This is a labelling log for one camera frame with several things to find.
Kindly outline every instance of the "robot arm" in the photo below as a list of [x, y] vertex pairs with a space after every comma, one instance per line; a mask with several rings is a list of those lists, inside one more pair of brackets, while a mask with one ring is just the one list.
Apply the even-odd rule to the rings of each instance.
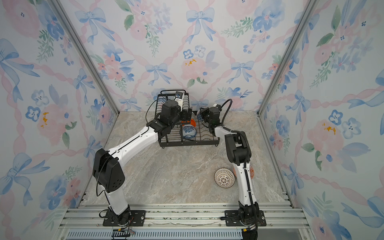
[[108, 151], [100, 149], [96, 152], [93, 176], [97, 179], [101, 192], [105, 192], [109, 203], [108, 213], [118, 225], [127, 225], [131, 218], [131, 211], [121, 188], [125, 180], [122, 167], [144, 148], [169, 134], [176, 123], [191, 119], [192, 109], [182, 109], [183, 98], [182, 92], [176, 92], [175, 99], [164, 102], [161, 112], [136, 135]]
[[243, 237], [248, 235], [246, 238], [257, 239], [260, 209], [253, 192], [250, 176], [250, 158], [252, 153], [247, 136], [243, 131], [231, 130], [226, 128], [223, 122], [220, 122], [221, 108], [222, 106], [220, 105], [200, 108], [200, 114], [203, 120], [208, 123], [210, 132], [221, 139], [225, 139], [227, 157], [236, 171], [239, 186], [239, 209], [238, 215], [234, 217], [246, 226], [243, 229]]

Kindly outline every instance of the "dish rack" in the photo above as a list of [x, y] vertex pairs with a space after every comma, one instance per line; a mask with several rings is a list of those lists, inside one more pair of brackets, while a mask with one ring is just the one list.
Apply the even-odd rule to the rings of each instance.
[[[183, 109], [189, 108], [189, 94], [185, 90], [163, 90], [157, 96], [155, 116], [157, 113], [161, 112], [161, 106], [167, 100], [169, 99], [173, 100], [175, 98], [176, 91], [184, 92]], [[219, 144], [220, 139], [218, 137], [213, 136], [209, 132], [208, 128], [205, 127], [203, 123], [196, 118], [196, 112], [192, 114], [192, 119], [195, 120], [196, 122], [196, 131], [197, 131], [197, 134], [194, 138], [191, 138], [191, 139], [183, 138], [182, 124], [179, 121], [177, 124], [175, 124], [174, 128], [172, 128], [170, 134], [167, 134], [162, 139], [159, 139], [159, 145], [162, 148], [174, 147], [174, 146], [192, 146], [192, 145], [216, 145], [217, 146]]]

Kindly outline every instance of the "blue and white bowl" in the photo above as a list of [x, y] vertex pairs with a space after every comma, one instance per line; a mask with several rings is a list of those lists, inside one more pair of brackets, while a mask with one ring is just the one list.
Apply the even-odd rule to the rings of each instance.
[[183, 137], [186, 139], [191, 139], [196, 137], [197, 130], [194, 126], [187, 124], [183, 126]]
[[202, 117], [201, 114], [200, 114], [200, 110], [197, 112], [197, 114], [196, 114], [196, 118], [197, 118], [197, 120], [199, 120], [200, 122], [203, 121], [203, 117]]

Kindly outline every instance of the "black mounting plate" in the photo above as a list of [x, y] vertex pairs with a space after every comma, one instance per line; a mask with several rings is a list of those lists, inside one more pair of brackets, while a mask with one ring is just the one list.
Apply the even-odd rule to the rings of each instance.
[[[133, 219], [131, 222], [131, 227], [142, 227], [144, 226], [144, 220], [145, 220], [145, 210], [131, 210]], [[119, 225], [112, 220], [112, 214], [107, 211], [107, 214], [104, 217], [103, 222], [104, 227], [118, 227]]]
[[[224, 214], [225, 214], [225, 217], [232, 217], [232, 216], [238, 215], [239, 212], [238, 212], [238, 210], [227, 210], [227, 211], [224, 211]], [[244, 226], [238, 218], [226, 219], [225, 224], [227, 227], [243, 227]], [[260, 210], [260, 215], [257, 218], [257, 226], [258, 227], [265, 227], [266, 226], [264, 212], [261, 210]]]

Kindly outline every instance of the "ventilation grille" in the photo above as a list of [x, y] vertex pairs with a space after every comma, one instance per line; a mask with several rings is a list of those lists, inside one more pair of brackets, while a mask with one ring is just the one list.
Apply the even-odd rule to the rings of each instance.
[[[127, 239], [242, 239], [241, 230], [237, 229], [199, 229], [199, 230], [168, 230], [168, 229], [137, 229], [135, 234]], [[73, 229], [68, 232], [66, 240], [96, 240], [96, 239], [112, 239], [111, 229]], [[125, 239], [119, 237], [121, 232], [113, 232], [114, 239]]]

